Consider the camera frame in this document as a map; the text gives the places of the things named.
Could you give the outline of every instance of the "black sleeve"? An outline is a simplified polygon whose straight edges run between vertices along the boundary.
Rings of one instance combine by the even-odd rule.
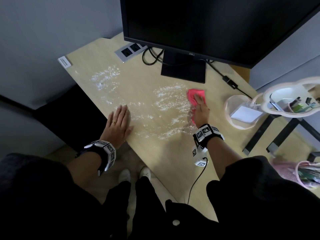
[[[97,220],[101,204],[77,186],[63,164],[9,154],[0,162],[0,220],[8,225],[59,230]]]
[[[220,181],[208,183],[207,194],[219,223],[225,226],[263,228],[283,221],[310,222],[320,209],[316,195],[281,178],[264,156],[245,158],[226,167]],[[302,210],[304,206],[312,206],[312,210]]]

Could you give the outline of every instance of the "pink mesh basket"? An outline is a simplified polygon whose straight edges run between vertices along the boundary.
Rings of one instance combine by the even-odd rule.
[[[309,161],[300,161],[300,162],[289,162],[289,161],[274,161],[271,163],[273,168],[279,173],[279,175],[287,180],[298,183],[308,190],[312,190],[314,188],[304,185],[304,183],[300,180],[298,174],[298,167],[300,165],[310,165]]]

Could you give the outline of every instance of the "pink cloth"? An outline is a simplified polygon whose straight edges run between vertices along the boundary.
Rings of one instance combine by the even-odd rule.
[[[186,93],[188,100],[190,101],[190,103],[194,106],[196,106],[198,103],[195,100],[195,94],[198,94],[199,97],[203,97],[203,101],[206,104],[206,95],[205,95],[205,91],[204,90],[199,90],[199,89],[189,89],[189,91]],[[195,109],[192,110],[193,112],[193,116],[192,116],[192,122],[195,124],[194,121],[194,116],[195,116]]]

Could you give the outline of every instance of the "black shirt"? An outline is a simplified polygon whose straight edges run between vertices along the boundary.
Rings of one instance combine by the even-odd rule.
[[[291,235],[295,230],[288,230],[286,225],[320,223],[320,199],[297,183],[281,178],[262,156],[228,166],[220,181],[208,183],[207,195],[219,223],[208,220],[191,206],[167,201],[168,222],[179,219],[180,224],[159,232],[166,232],[169,239],[212,238],[218,234],[248,236],[261,231],[264,235],[283,231]],[[16,234],[23,229],[24,235],[98,234],[105,238],[112,229],[105,223],[107,216],[101,206],[73,182],[69,170],[59,162],[15,153],[0,162],[2,233]]]

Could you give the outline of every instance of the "wooden desk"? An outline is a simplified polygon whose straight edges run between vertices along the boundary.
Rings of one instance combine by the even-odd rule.
[[[106,117],[119,104],[128,105],[131,124],[135,125],[128,138],[129,145],[174,198],[184,203],[188,200],[191,185],[203,169],[195,166],[192,160],[192,134],[196,127],[190,119],[187,90],[197,88],[206,91],[206,101],[211,109],[209,123],[218,127],[226,143],[243,157],[243,148],[262,120],[248,130],[236,129],[226,121],[224,102],[240,92],[228,86],[208,65],[205,84],[161,76],[161,64],[146,66],[142,63],[141,54],[122,63],[114,51],[125,44],[122,33],[112,39],[100,38],[68,54],[73,65],[66,70]],[[148,52],[146,60],[153,61]],[[250,96],[257,94],[229,65],[215,62],[214,66]],[[274,121],[250,156],[271,158],[266,147],[285,124],[284,118]],[[278,151],[284,157],[301,160],[307,158],[311,148],[297,135],[291,134]],[[206,195],[206,185],[218,177],[210,157],[208,160],[206,170],[192,190],[190,205],[207,218],[217,220]]]

